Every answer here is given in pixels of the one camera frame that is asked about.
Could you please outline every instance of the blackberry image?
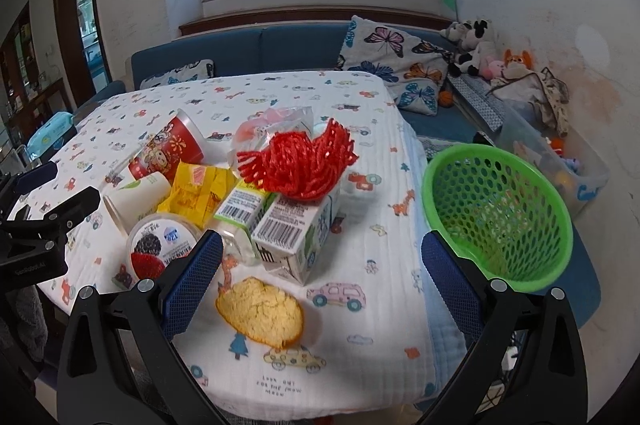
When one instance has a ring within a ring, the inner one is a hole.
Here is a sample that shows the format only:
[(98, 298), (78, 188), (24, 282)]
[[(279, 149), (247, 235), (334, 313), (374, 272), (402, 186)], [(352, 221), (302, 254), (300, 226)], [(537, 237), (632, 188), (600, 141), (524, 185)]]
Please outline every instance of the blackberry image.
[(135, 253), (148, 253), (149, 255), (160, 255), (162, 244), (153, 233), (145, 233), (140, 240), (136, 243), (136, 247), (133, 249)]

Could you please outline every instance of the sofa backrest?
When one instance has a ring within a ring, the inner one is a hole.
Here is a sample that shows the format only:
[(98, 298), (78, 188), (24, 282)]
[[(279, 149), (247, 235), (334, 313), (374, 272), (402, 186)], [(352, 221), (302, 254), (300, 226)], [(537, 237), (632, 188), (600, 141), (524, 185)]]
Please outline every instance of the sofa backrest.
[[(136, 89), (146, 78), (209, 58), (216, 76), (259, 72), (332, 69), (340, 54), (348, 22), (308, 22), (247, 26), (183, 37), (131, 57)], [(437, 32), (401, 29), (440, 47), (454, 50)]]

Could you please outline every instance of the metal screw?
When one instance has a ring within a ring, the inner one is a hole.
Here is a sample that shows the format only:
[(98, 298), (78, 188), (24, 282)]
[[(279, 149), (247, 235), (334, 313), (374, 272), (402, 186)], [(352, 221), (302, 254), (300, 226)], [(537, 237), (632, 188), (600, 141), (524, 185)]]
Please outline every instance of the metal screw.
[(79, 296), (81, 299), (88, 299), (94, 293), (94, 289), (91, 286), (85, 286), (80, 290)]
[(142, 293), (151, 291), (154, 287), (154, 282), (151, 279), (143, 279), (138, 283), (138, 291)]
[(556, 300), (563, 300), (564, 291), (562, 291), (560, 288), (551, 288), (551, 296)]
[(491, 288), (498, 293), (504, 293), (507, 291), (507, 283), (502, 279), (493, 279), (491, 281)]

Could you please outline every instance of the yogurt lid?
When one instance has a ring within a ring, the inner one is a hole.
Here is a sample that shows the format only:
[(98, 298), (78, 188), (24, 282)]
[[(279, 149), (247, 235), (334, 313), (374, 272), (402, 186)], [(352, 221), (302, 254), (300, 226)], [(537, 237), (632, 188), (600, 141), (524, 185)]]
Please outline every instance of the yogurt lid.
[(201, 235), (195, 225), (180, 215), (148, 215), (129, 233), (129, 271), (136, 280), (160, 277), (173, 259), (189, 254)]

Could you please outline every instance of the plastic bag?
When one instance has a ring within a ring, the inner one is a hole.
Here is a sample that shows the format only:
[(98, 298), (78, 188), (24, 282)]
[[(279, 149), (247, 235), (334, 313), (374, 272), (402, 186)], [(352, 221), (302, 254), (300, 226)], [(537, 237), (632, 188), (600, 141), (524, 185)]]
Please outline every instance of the plastic bag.
[(306, 132), (313, 137), (314, 112), (311, 107), (268, 108), (257, 118), (240, 124), (231, 138), (227, 154), (229, 166), (238, 171), (238, 152), (262, 150), (276, 132)]
[(158, 212), (181, 215), (202, 229), (237, 181), (229, 169), (180, 162), (171, 194)]

